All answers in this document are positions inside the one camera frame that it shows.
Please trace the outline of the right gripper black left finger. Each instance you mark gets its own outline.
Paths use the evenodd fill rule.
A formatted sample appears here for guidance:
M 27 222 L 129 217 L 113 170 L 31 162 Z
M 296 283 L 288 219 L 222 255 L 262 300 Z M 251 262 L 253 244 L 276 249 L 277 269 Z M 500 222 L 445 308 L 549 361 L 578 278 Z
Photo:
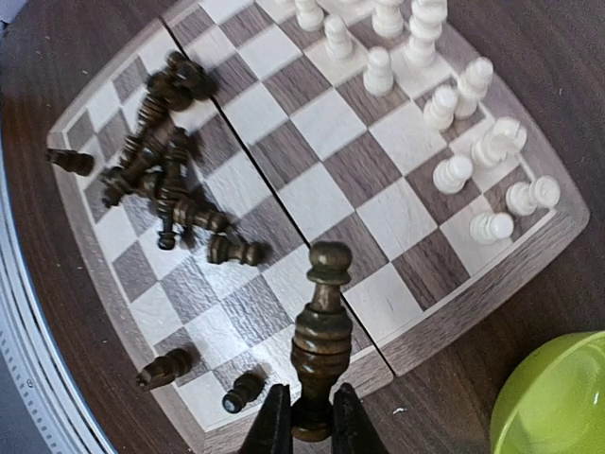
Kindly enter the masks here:
M 238 452 L 292 454 L 290 387 L 272 385 Z

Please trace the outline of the dark pawn chess piece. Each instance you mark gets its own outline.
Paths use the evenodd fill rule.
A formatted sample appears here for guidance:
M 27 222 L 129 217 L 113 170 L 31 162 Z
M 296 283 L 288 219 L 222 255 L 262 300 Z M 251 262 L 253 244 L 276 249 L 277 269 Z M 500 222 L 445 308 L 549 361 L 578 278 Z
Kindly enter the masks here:
M 223 409 L 231 414 L 239 413 L 261 394 L 264 386 L 265 380 L 260 375 L 252 371 L 245 372 L 223 396 Z

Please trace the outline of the dark knight chess piece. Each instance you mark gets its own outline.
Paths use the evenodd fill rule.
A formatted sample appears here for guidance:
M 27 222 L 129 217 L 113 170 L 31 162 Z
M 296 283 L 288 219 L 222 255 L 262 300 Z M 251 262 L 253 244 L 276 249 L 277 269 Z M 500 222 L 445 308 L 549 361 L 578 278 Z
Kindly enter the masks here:
M 189 373 L 192 365 L 191 354 L 182 348 L 175 348 L 146 365 L 136 376 L 136 384 L 145 392 L 161 388 Z

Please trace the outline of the dark rook chess piece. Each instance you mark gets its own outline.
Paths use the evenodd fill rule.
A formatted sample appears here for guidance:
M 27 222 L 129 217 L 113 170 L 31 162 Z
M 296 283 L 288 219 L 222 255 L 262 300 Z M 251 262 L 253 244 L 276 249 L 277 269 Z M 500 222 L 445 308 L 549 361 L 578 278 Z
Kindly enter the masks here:
M 79 176 L 88 176 L 94 169 L 95 157 L 87 153 L 78 153 L 70 149 L 48 148 L 44 154 L 47 162 L 66 172 Z

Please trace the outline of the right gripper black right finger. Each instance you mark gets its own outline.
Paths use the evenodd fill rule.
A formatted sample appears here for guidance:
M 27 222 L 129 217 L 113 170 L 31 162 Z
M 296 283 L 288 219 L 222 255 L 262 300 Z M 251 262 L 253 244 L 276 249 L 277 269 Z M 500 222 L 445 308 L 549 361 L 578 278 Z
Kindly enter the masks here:
M 334 395 L 333 453 L 382 453 L 383 443 L 353 386 L 343 383 Z

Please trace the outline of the dark bishop chess piece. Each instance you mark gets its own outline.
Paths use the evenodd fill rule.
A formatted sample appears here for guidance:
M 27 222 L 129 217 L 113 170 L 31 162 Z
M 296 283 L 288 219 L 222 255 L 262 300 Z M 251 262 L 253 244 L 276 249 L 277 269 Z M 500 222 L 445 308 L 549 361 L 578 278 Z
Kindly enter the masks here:
M 353 323 L 340 288 L 351 281 L 352 260 L 350 248 L 337 241 L 317 242 L 309 252 L 306 278 L 315 288 L 296 318 L 291 351 L 301 382 L 301 395 L 292 407 L 292 435 L 304 442 L 331 435 L 331 390 L 350 364 Z

